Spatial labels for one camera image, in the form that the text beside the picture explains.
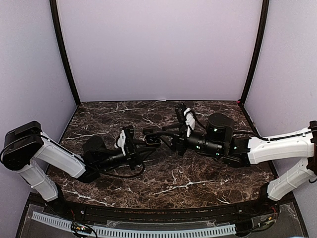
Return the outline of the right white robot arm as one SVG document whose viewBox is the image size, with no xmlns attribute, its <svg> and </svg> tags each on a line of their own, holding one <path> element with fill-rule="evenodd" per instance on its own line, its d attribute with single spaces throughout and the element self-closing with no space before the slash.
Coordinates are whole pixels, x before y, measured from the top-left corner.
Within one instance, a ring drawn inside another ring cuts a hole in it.
<svg viewBox="0 0 317 238">
<path fill-rule="evenodd" d="M 169 136 L 171 150 L 183 155 L 191 149 L 198 154 L 220 160 L 234 168 L 248 167 L 266 161 L 295 158 L 300 160 L 279 178 L 261 187 L 259 200 L 253 203 L 253 211 L 263 215 L 272 202 L 309 181 L 317 180 L 317 122 L 289 134 L 273 137 L 234 138 L 234 120 L 224 114 L 212 114 L 204 133 L 194 131 L 194 117 L 179 125 L 178 131 L 160 131 L 157 136 Z"/>
</svg>

